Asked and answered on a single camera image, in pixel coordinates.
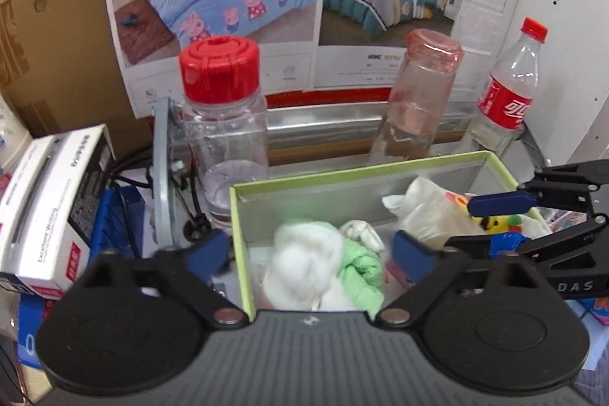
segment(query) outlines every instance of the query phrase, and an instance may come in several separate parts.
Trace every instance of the metal screw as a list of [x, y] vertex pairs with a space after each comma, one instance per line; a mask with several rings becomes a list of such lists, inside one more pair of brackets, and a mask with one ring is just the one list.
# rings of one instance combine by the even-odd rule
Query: metal screw
[[381, 312], [381, 319], [388, 324], [405, 324], [410, 320], [410, 312], [403, 308], [388, 308]]
[[243, 319], [243, 312], [237, 308], [220, 308], [214, 312], [214, 320], [223, 325], [235, 325]]

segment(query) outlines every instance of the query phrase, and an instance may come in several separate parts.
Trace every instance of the white cloth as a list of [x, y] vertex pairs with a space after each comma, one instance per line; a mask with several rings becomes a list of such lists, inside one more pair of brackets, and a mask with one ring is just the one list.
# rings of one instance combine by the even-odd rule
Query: white cloth
[[339, 231], [345, 238], [359, 243], [374, 253], [385, 250], [383, 240], [366, 221], [349, 221]]
[[338, 229], [324, 223], [284, 224], [275, 232], [274, 242], [263, 292], [277, 310], [356, 309], [336, 278], [344, 250]]

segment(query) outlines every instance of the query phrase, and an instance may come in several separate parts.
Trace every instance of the pink glass bottle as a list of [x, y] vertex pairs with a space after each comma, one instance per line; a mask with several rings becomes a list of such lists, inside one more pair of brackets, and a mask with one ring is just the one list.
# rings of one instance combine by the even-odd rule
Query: pink glass bottle
[[419, 28], [406, 36], [406, 55], [389, 95], [369, 164], [427, 155], [463, 58], [456, 40]]

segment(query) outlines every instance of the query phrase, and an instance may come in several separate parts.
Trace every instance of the red label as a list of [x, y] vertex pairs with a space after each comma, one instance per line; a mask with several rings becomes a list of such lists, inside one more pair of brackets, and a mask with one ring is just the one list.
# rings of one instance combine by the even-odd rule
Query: red label
[[30, 288], [45, 298], [61, 298], [64, 295], [63, 291], [59, 288], [41, 286], [30, 286]]
[[46, 318], [49, 316], [49, 313], [53, 309], [54, 305], [55, 305], [54, 301], [45, 301], [45, 309], [42, 312], [42, 319], [41, 319], [42, 321], [46, 320]]
[[11, 175], [9, 173], [0, 174], [0, 190], [5, 190], [10, 183]]
[[74, 282], [76, 280], [76, 274], [78, 273], [78, 261], [80, 260], [80, 248], [72, 242], [72, 248], [70, 248], [70, 256], [68, 259], [68, 267], [66, 268], [66, 277]]
[[478, 102], [478, 109], [495, 124], [505, 129], [516, 129], [523, 122], [531, 102], [532, 98], [515, 94], [491, 76], [491, 83]]

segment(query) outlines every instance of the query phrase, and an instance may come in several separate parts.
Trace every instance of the green towel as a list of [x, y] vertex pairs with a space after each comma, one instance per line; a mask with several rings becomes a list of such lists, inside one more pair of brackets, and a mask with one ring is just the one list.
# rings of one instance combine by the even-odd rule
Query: green towel
[[345, 238], [342, 265], [337, 274], [353, 304], [374, 318], [383, 305], [383, 265], [376, 253]]

